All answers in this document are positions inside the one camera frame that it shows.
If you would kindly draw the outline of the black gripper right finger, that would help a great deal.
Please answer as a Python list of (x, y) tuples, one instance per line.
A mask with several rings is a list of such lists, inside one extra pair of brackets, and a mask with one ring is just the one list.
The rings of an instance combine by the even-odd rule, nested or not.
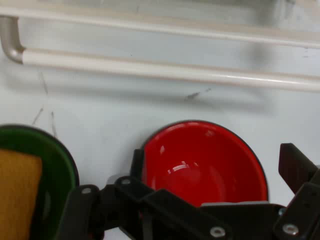
[(278, 240), (320, 238), (320, 169), (294, 144), (282, 143), (278, 172), (294, 193), (273, 226)]

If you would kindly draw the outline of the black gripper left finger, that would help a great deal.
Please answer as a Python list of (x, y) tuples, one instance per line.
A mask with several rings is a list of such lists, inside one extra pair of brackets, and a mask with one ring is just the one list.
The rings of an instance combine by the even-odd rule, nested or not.
[(119, 228), (132, 240), (230, 240), (231, 227), (162, 189), (141, 180), (144, 151), (134, 151), (129, 175), (99, 189), (80, 185), (69, 192), (56, 238), (101, 240)]

